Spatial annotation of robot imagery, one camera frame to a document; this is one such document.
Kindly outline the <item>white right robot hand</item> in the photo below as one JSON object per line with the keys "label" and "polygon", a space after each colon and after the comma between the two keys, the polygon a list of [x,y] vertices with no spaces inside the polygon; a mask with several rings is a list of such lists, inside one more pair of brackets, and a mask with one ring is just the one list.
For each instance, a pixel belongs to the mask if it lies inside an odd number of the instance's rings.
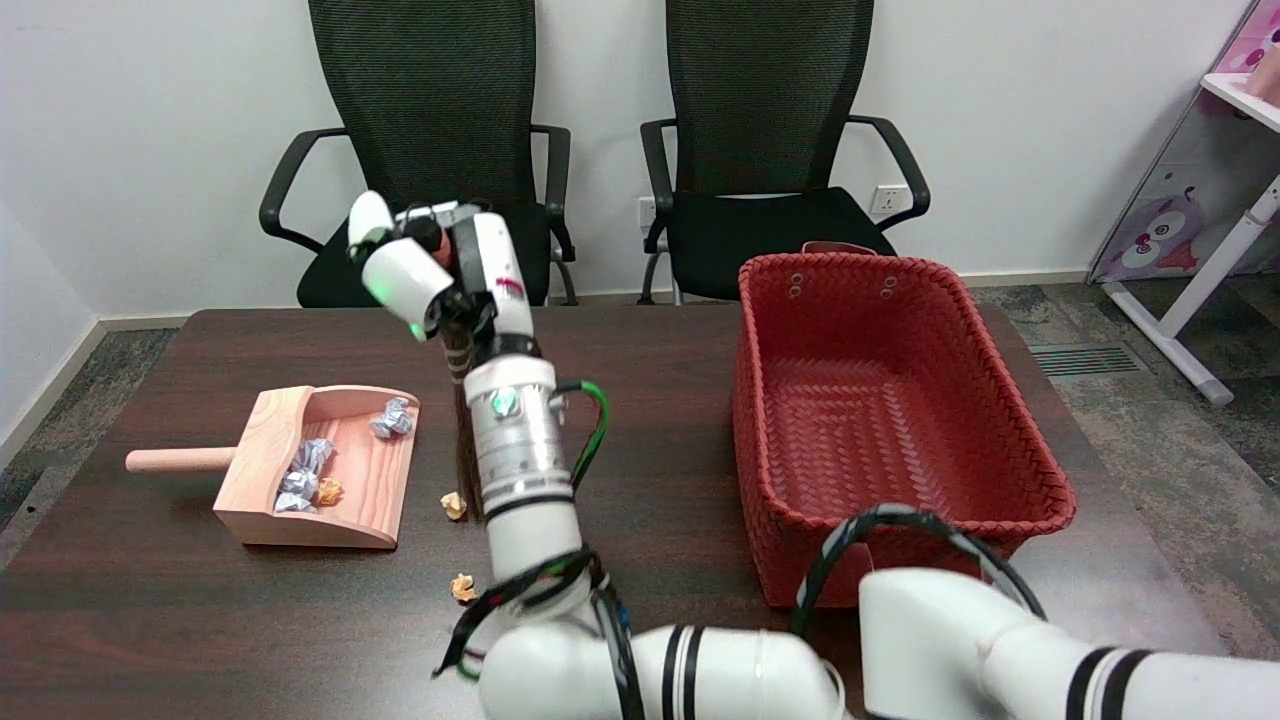
{"label": "white right robot hand", "polygon": [[479,201],[416,202],[394,213],[366,191],[349,210],[347,240],[364,288],[419,341],[462,331],[475,366],[541,356],[508,225]]}

